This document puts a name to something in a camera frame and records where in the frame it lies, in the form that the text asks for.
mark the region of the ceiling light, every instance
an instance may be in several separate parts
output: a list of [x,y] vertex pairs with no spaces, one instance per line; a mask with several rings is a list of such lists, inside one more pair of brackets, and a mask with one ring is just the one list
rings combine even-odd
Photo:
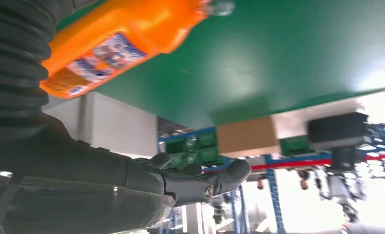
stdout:
[[376,149],[376,147],[367,145],[367,146],[364,146],[364,147],[360,147],[359,149],[360,150],[374,150],[374,149]]
[[178,224],[177,226],[170,228],[170,230],[180,229],[182,228],[182,224]]
[[4,176],[4,177],[12,177],[12,173],[11,172],[0,172],[0,175]]
[[234,219],[233,218],[228,218],[228,219],[222,221],[221,223],[216,224],[215,225],[215,229],[218,230],[218,229],[224,228],[225,226],[231,224],[232,222],[234,222]]

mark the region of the green table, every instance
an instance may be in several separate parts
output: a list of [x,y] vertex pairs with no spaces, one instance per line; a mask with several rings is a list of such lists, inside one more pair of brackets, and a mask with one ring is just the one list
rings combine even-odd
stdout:
[[385,0],[237,0],[97,89],[194,129],[382,90]]

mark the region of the black flexible tube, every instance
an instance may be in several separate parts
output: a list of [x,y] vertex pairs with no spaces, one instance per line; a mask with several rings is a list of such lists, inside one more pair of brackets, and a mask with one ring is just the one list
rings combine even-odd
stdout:
[[0,0],[0,171],[20,178],[111,184],[162,194],[162,184],[128,157],[71,139],[42,113],[56,24],[95,0]]
[[42,61],[56,23],[74,12],[71,0],[0,0],[0,141],[30,136],[44,124],[39,87],[48,76]]

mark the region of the machinery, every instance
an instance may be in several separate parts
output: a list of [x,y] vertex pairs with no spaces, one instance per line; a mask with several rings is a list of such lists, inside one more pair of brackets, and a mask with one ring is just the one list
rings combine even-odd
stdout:
[[42,61],[59,20],[90,0],[0,0],[0,233],[117,233],[159,223],[173,206],[237,188],[250,166],[221,172],[164,170],[150,160],[93,148],[70,138],[42,113]]
[[357,199],[364,199],[361,183],[348,185],[345,173],[356,173],[355,163],[364,161],[359,147],[371,143],[368,135],[372,132],[366,123],[367,115],[349,113],[345,115],[315,119],[308,123],[308,138],[312,148],[316,150],[330,149],[332,165],[326,168],[329,194],[322,193],[322,185],[316,172],[316,187],[320,197],[331,200],[342,206],[348,222],[358,221],[358,214],[354,208]]
[[325,194],[322,190],[322,181],[318,176],[317,170],[315,173],[315,185],[319,190],[319,196],[321,199],[330,200],[336,204],[342,206],[343,213],[347,222],[355,223],[359,220],[358,212],[355,209],[355,202],[365,200],[366,195],[362,190],[362,183],[356,177],[353,184],[347,183],[347,179],[344,174],[334,174],[332,172],[326,173],[326,183],[329,188],[329,192]]

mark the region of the plastic bottle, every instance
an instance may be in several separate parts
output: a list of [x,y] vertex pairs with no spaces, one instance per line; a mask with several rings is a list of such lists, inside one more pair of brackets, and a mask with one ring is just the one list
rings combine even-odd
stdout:
[[49,79],[40,86],[59,98],[82,95],[172,52],[208,15],[233,8],[231,0],[108,0],[57,34],[43,62]]

